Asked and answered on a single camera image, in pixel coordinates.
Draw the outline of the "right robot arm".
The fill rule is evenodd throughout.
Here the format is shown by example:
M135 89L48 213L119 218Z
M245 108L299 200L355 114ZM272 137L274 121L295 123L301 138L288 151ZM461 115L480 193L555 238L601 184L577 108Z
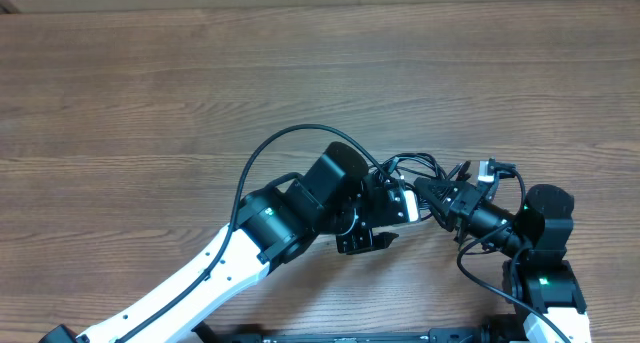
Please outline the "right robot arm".
M475 247L506 256L502 285L495 287L473 275L474 283L515 308L495 315L479 328L460 332L462 342L589 342L592 339L586 300L565 255L574 228L574 199L547 184L520 191L520 204L510 212L494 204L496 178L435 181L419 178L414 186L438 223L455 232L462 249L456 263Z

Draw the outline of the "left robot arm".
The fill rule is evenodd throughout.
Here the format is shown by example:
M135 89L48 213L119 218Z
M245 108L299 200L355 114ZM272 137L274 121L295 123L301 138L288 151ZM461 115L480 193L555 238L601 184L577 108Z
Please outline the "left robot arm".
M303 175L288 173L245 196L235 224L190 262L119 314L81 333L60 325L46 342L178 342L226 301L333 235L342 254L387 248L395 234L373 228L416 222L418 199L389 169L373 173L351 147L333 142Z

